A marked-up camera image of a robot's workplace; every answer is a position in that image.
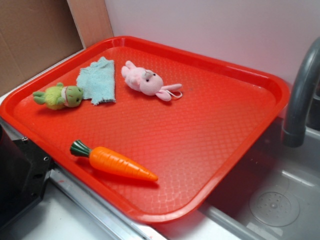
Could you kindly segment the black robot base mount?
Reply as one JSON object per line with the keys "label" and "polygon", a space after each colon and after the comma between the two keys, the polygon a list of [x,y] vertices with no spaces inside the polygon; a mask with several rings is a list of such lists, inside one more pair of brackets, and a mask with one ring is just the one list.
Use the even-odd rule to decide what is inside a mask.
{"label": "black robot base mount", "polygon": [[52,158],[31,140],[12,140],[0,128],[0,229],[39,204]]}

